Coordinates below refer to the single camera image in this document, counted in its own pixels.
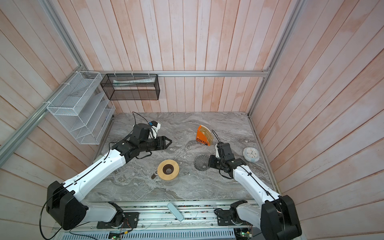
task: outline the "round wooden collar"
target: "round wooden collar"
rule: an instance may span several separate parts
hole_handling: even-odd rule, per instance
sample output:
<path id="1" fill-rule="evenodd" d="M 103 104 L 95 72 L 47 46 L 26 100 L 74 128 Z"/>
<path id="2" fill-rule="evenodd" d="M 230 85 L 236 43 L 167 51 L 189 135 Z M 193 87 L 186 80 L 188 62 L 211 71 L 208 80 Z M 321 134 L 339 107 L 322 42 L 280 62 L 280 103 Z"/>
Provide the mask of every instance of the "round wooden collar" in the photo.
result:
<path id="1" fill-rule="evenodd" d="M 174 160 L 164 160 L 157 167 L 157 174 L 163 180 L 172 180 L 179 174 L 179 165 Z"/>

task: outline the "light blue clock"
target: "light blue clock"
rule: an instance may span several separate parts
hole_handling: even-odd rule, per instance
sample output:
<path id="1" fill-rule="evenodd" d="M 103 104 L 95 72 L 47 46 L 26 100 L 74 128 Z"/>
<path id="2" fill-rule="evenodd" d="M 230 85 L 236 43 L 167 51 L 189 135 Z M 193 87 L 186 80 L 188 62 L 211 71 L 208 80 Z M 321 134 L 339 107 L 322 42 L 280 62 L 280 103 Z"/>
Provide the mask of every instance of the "light blue clock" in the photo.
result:
<path id="1" fill-rule="evenodd" d="M 243 150 L 243 156 L 248 162 L 257 162 L 260 159 L 259 151 L 254 147 L 246 147 Z"/>

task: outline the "gray marble surface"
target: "gray marble surface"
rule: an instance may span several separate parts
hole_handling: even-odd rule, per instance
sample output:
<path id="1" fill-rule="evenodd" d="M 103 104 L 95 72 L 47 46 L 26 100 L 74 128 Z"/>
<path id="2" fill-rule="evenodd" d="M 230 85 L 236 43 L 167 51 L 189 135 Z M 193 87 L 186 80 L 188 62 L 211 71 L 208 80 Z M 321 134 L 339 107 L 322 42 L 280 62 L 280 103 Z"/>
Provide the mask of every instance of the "gray marble surface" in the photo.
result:
<path id="1" fill-rule="evenodd" d="M 247 115 L 239 112 L 227 113 L 141 113 L 148 121 L 161 123 L 159 136 L 170 138 L 173 143 L 164 151 L 154 151 L 152 156 L 133 159 L 101 181 L 85 198 L 87 201 L 151 201 L 151 200 L 201 200 L 201 199 L 250 199 L 249 193 L 235 180 L 225 179 L 216 169 L 201 172 L 193 161 L 199 154 L 215 153 L 214 146 L 206 146 L 196 139 L 200 124 L 214 129 L 223 142 L 230 143 L 235 157 L 242 157 L 245 147 L 256 147 Z M 136 115 L 136 122 L 145 122 Z M 108 143 L 117 142 L 132 129 L 132 114 L 115 116 L 114 123 L 103 147 L 108 152 Z M 151 175 L 166 159 L 175 160 L 180 167 L 179 181 L 168 187 L 157 176 Z M 251 170 L 268 186 L 271 181 L 262 159 L 248 163 Z"/>

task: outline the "white wire basket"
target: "white wire basket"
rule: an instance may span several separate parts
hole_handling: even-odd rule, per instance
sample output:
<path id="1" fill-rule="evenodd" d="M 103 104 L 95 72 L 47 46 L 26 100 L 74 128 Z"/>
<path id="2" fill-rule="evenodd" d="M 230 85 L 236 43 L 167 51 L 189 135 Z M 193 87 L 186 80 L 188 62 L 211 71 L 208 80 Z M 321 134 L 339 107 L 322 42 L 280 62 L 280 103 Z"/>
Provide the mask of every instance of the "white wire basket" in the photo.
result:
<path id="1" fill-rule="evenodd" d="M 115 111 L 104 93 L 93 94 L 100 82 L 100 73 L 78 72 L 47 107 L 80 144 L 99 144 Z"/>

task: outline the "wooden wall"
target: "wooden wall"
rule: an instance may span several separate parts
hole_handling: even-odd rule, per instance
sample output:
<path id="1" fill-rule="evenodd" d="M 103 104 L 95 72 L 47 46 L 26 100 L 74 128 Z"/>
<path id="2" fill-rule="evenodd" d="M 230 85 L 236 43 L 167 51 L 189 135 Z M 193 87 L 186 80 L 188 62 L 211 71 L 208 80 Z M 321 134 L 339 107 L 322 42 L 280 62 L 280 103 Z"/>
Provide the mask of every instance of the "wooden wall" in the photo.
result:
<path id="1" fill-rule="evenodd" d="M 308 239 L 384 238 L 384 1 L 308 1 L 252 116 Z"/>
<path id="2" fill-rule="evenodd" d="M 263 70 L 297 0 L 51 0 L 95 71 Z M 258 77 L 160 78 L 117 112 L 249 111 Z"/>
<path id="3" fill-rule="evenodd" d="M 0 1 L 0 144 L 77 66 L 37 0 Z M 48 115 L 0 169 L 1 238 L 42 239 L 47 186 L 84 170 L 94 149 Z M 44 211 L 45 235 L 54 222 Z"/>

